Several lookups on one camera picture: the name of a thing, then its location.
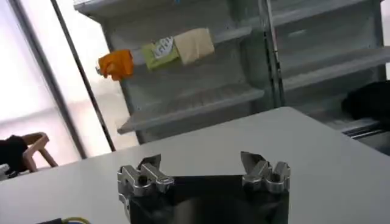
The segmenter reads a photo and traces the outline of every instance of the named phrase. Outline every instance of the metal pole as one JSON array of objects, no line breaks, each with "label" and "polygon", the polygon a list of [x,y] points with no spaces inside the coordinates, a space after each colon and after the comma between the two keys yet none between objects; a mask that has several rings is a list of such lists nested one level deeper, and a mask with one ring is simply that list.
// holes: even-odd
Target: metal pole
[{"label": "metal pole", "polygon": [[283,89],[282,71],[278,55],[275,29],[272,21],[271,3],[269,0],[258,0],[258,9],[264,29],[266,48],[269,55],[271,80],[277,81],[279,106],[285,106],[285,92]]},{"label": "metal pole", "polygon": [[54,8],[54,11],[55,11],[55,14],[57,15],[57,18],[61,24],[61,28],[63,30],[63,33],[65,35],[65,38],[68,42],[68,45],[69,45],[69,48],[71,49],[71,52],[73,54],[73,59],[74,61],[76,62],[76,65],[77,65],[77,68],[80,72],[80,75],[81,75],[81,78],[84,82],[84,85],[85,85],[85,88],[87,89],[87,92],[88,92],[88,96],[90,97],[90,100],[92,102],[92,105],[93,105],[93,108],[95,109],[95,112],[96,112],[96,115],[97,115],[97,118],[99,119],[99,122],[100,122],[100,125],[103,129],[103,133],[105,135],[105,138],[110,146],[110,149],[112,152],[115,152],[115,146],[114,146],[114,143],[112,142],[112,139],[111,139],[111,136],[110,136],[110,133],[108,132],[108,128],[103,120],[103,116],[102,116],[102,112],[100,111],[99,109],[99,105],[96,101],[96,98],[92,92],[92,89],[91,89],[91,85],[87,79],[87,75],[85,74],[85,71],[84,71],[84,68],[82,66],[82,63],[81,63],[81,60],[80,60],[80,57],[79,57],[79,54],[77,53],[77,50],[76,50],[76,47],[73,43],[73,40],[71,38],[71,35],[69,33],[69,30],[68,30],[68,27],[66,26],[66,23],[65,23],[65,20],[63,19],[63,16],[61,14],[61,10],[60,10],[60,7],[59,5],[57,4],[57,1],[56,0],[51,0],[51,4]]},{"label": "metal pole", "polygon": [[77,151],[79,151],[80,157],[82,159],[86,159],[87,155],[85,154],[85,150],[83,144],[80,140],[79,134],[74,126],[73,120],[71,119],[70,113],[66,106],[64,97],[60,91],[59,85],[53,75],[53,71],[50,68],[49,61],[46,58],[40,44],[38,38],[35,36],[32,26],[29,20],[26,17],[26,14],[23,10],[22,5],[17,0],[9,0],[9,4],[11,5],[12,10],[15,13],[16,18],[20,24],[20,27],[26,37],[27,42],[31,48],[31,51],[37,60],[39,67],[42,70],[42,74],[48,87],[54,97],[54,100],[58,106],[58,109],[62,115],[63,120],[65,121],[66,126],[70,132],[70,135],[73,139],[74,145],[76,146]]}]

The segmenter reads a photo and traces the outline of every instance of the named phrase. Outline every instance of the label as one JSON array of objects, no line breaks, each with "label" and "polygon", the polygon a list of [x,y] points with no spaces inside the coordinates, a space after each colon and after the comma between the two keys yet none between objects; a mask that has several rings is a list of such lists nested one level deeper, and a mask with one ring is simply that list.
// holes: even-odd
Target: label
[{"label": "label", "polygon": [[155,47],[152,50],[154,57],[156,59],[160,59],[169,55],[173,48],[173,44],[174,44],[173,41],[174,41],[173,37],[167,37],[154,43]]}]

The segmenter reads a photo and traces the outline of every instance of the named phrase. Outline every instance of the black bag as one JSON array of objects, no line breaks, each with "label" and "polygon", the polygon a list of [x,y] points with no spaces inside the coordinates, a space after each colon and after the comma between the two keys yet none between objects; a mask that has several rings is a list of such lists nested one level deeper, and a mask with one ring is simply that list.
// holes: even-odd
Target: black bag
[{"label": "black bag", "polygon": [[8,164],[10,167],[6,175],[27,170],[23,163],[23,153],[26,150],[27,144],[22,137],[13,135],[6,140],[0,140],[0,164]]},{"label": "black bag", "polygon": [[373,118],[390,127],[390,81],[371,83],[348,94],[342,110],[354,119]]}]

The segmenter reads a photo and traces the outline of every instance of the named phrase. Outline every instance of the green package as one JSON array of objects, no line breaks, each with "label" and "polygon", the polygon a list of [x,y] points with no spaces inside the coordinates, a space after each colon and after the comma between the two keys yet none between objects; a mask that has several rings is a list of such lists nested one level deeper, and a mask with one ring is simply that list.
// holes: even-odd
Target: green package
[{"label": "green package", "polygon": [[180,58],[173,37],[160,39],[142,47],[142,54],[149,70],[156,69]]}]

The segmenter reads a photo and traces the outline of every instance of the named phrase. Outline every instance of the yellow cable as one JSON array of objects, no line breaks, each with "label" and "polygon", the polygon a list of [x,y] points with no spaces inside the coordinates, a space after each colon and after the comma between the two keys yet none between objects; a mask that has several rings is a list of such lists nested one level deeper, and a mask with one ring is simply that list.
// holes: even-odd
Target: yellow cable
[{"label": "yellow cable", "polygon": [[84,224],[91,224],[87,219],[83,219],[81,217],[70,217],[62,220],[62,223],[67,224],[68,222],[72,222],[72,221],[82,222]]}]

